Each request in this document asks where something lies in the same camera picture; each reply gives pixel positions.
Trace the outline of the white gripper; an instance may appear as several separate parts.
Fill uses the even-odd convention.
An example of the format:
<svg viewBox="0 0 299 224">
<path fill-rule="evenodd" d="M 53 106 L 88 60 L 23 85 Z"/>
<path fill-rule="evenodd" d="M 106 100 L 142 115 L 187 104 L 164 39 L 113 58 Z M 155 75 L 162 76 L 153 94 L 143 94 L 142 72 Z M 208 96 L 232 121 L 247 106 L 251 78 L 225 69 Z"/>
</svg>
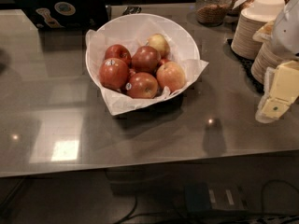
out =
<svg viewBox="0 0 299 224">
<path fill-rule="evenodd" d="M 273 52 L 287 60 L 299 59 L 299 0 L 290 0 L 278 14 L 271 34 Z M 299 97 L 299 62 L 280 64 L 271 72 L 269 101 L 290 106 Z"/>
</svg>

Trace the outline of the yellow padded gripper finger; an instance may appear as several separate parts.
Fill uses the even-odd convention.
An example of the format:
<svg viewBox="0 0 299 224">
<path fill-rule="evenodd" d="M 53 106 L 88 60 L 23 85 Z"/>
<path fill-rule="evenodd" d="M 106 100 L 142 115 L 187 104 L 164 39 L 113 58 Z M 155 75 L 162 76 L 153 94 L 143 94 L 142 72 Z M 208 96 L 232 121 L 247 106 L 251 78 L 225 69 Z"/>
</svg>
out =
<svg viewBox="0 0 299 224">
<path fill-rule="evenodd" d="M 258 104 L 255 119 L 261 123 L 277 121 L 288 111 L 290 106 L 290 102 L 264 95 Z"/>
</svg>

